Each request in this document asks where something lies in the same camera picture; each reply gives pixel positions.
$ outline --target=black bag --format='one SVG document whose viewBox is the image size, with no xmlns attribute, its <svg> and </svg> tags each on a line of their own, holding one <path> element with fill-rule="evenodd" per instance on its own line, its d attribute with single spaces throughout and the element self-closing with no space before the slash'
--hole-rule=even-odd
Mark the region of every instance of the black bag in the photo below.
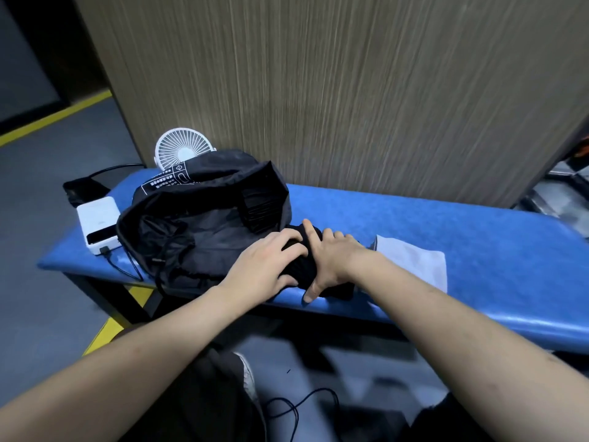
<svg viewBox="0 0 589 442">
<path fill-rule="evenodd" d="M 194 298 L 221 282 L 245 248 L 290 222 L 289 191 L 276 167 L 224 150 L 139 186 L 117 234 L 159 289 Z"/>
</svg>

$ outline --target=black cable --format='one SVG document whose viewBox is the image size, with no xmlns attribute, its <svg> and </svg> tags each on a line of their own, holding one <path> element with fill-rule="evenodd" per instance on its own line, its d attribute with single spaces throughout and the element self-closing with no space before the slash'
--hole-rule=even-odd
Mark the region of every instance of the black cable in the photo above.
<svg viewBox="0 0 589 442">
<path fill-rule="evenodd" d="M 127 251 L 127 249 L 125 247 L 122 247 L 122 249 L 125 251 L 125 254 L 129 258 L 129 262 L 131 262 L 131 265 L 133 265 L 133 268 L 135 268 L 135 272 L 137 273 L 137 276 L 133 276 L 132 274 L 127 273 L 122 268 L 117 267 L 114 264 L 114 262 L 111 260 L 111 258 L 110 258 L 111 251 L 109 250 L 109 248 L 107 246 L 103 246 L 102 248 L 100 248 L 100 253 L 104 256 L 104 258 L 107 260 L 107 262 L 109 263 L 109 265 L 111 267 L 113 267 L 116 271 L 118 271 L 118 272 L 120 272 L 122 274 L 125 274 L 126 276 L 129 276 L 131 279 L 135 279 L 136 281 L 143 282 L 143 276 L 141 275 L 141 273 L 137 269 L 137 266 L 135 265 L 135 262 L 133 261 L 133 258 L 129 254 L 129 251 Z"/>
<path fill-rule="evenodd" d="M 121 169 L 122 167 L 132 167 L 132 166 L 143 166 L 143 167 L 145 167 L 145 164 L 143 164 L 143 163 L 119 164 L 118 166 L 107 167 L 106 169 L 101 169 L 98 172 L 94 172 L 93 174 L 89 175 L 88 178 L 95 177 L 96 175 L 100 175 L 103 172 L 108 172 L 109 170 Z"/>
<path fill-rule="evenodd" d="M 266 414 L 266 418 L 268 420 L 272 420 L 272 419 L 275 419 L 275 418 L 278 418 L 278 417 L 285 416 L 286 414 L 292 412 L 295 415 L 295 419 L 294 419 L 295 424 L 294 424 L 293 433 L 292 433 L 292 436 L 291 436 L 291 442 L 293 442 L 293 440 L 295 438 L 294 436 L 295 436 L 295 433 L 296 433 L 296 429 L 298 427 L 298 409 L 297 408 L 299 406 L 301 406 L 303 403 L 305 403 L 305 401 L 309 397 L 311 397 L 314 393 L 318 393 L 320 391 L 327 391 L 333 397 L 333 404 L 335 405 L 335 412 L 334 412 L 334 415 L 333 415 L 333 427 L 335 429 L 335 434 L 337 436 L 337 440 L 339 440 L 340 442 L 342 442 L 342 437 L 339 434 L 339 415 L 340 415 L 340 411 L 341 411 L 340 406 L 339 406 L 339 398 L 337 397 L 337 394 L 335 393 L 335 391 L 333 389 L 330 389 L 330 388 L 317 388 L 316 390 L 313 390 L 309 394 L 307 394 L 306 397 L 303 400 L 301 400 L 300 402 L 298 402 L 296 405 L 293 405 L 293 403 L 290 400 L 288 400 L 287 398 L 284 398 L 284 397 L 275 397 L 275 398 L 272 398 L 272 399 L 270 399 L 269 401 L 267 401 L 264 404 L 264 413 Z M 282 413 L 275 414 L 274 416 L 270 416 L 268 414 L 268 405 L 270 405 L 272 402 L 275 402 L 275 401 L 281 401 L 281 402 L 286 403 L 289 406 L 290 409 L 288 409 L 287 411 L 284 411 Z"/>
</svg>

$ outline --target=wood grain texture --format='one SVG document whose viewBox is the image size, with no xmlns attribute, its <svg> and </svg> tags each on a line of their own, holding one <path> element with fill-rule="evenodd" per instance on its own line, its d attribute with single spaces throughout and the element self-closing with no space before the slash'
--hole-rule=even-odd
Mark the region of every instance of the wood grain texture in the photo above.
<svg viewBox="0 0 589 442">
<path fill-rule="evenodd" d="M 288 182 L 511 206 L 589 113 L 588 0 L 77 0 L 152 164 L 176 126 Z"/>
</svg>

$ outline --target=blue bench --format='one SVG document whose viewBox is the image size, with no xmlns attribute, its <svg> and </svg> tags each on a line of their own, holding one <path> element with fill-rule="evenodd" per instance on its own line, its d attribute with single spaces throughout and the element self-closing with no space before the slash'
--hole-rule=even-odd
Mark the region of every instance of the blue bench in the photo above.
<svg viewBox="0 0 589 442">
<path fill-rule="evenodd" d="M 140 170 L 111 192 L 120 210 L 158 170 Z M 589 245 L 546 215 L 423 199 L 289 185 L 292 223 L 351 233 L 363 245 L 377 234 L 443 251 L 448 294 L 545 349 L 589 354 Z M 113 262 L 133 273 L 119 248 Z M 137 284 L 84 245 L 79 226 L 38 266 L 65 273 L 123 326 L 149 319 L 121 284 Z M 144 285 L 153 282 L 144 274 Z M 305 312 L 390 322 L 364 294 L 351 301 L 319 298 L 303 307 L 303 291 L 285 289 L 269 304 Z"/>
</svg>

